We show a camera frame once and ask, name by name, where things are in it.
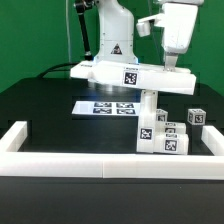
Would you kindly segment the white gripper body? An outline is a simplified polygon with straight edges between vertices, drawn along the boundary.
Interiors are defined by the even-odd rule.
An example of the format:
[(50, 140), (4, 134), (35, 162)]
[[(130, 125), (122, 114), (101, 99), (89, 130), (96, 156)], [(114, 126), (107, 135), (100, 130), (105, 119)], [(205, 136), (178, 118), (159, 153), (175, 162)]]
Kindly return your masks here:
[(189, 47), (198, 13), (198, 1), (164, 1), (162, 46), (166, 53), (185, 54)]

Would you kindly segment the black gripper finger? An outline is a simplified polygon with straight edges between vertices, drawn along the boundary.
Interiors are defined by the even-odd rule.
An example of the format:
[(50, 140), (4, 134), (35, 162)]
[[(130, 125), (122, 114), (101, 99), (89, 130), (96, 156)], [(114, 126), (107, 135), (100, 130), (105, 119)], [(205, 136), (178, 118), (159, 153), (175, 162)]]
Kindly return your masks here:
[(178, 60), (176, 53), (165, 52), (164, 53), (164, 69), (166, 71), (174, 71)]

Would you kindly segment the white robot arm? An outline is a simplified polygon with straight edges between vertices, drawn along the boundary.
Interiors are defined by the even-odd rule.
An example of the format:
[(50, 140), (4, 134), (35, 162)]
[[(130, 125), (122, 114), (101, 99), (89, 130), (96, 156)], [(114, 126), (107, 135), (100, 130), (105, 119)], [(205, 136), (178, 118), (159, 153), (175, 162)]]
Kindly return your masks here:
[[(164, 69), (174, 71), (179, 54), (188, 50), (198, 7), (204, 0), (154, 0), (160, 12), (141, 18), (134, 25), (133, 14), (121, 6), (118, 0), (75, 0), (84, 41), (85, 59), (96, 63), (107, 60), (123, 63), (137, 63), (133, 53), (134, 28), (140, 37), (148, 36), (151, 26), (163, 29), (162, 47)], [(93, 6), (98, 9), (100, 24), (100, 47), (96, 56), (91, 55), (84, 13)]]

